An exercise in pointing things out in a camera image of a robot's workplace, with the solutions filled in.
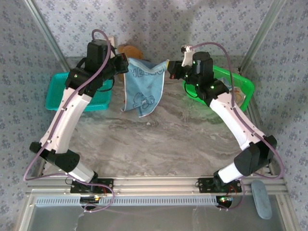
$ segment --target patterned wallpaper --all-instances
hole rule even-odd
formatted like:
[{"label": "patterned wallpaper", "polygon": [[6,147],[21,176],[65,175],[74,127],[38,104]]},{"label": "patterned wallpaper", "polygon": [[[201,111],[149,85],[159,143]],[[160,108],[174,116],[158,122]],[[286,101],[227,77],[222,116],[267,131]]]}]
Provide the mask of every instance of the patterned wallpaper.
[{"label": "patterned wallpaper", "polygon": [[61,67],[22,0],[0,1],[0,31],[0,230],[10,231],[26,191],[29,145],[51,120],[48,83]]},{"label": "patterned wallpaper", "polygon": [[268,134],[278,140],[285,180],[302,230],[308,231],[308,2],[289,0],[245,76]]},{"label": "patterned wallpaper", "polygon": [[[221,43],[239,66],[272,0],[36,0],[62,52],[86,54],[93,29],[129,41],[145,59],[180,58],[182,44]],[[218,66],[222,51],[206,48]]]}]

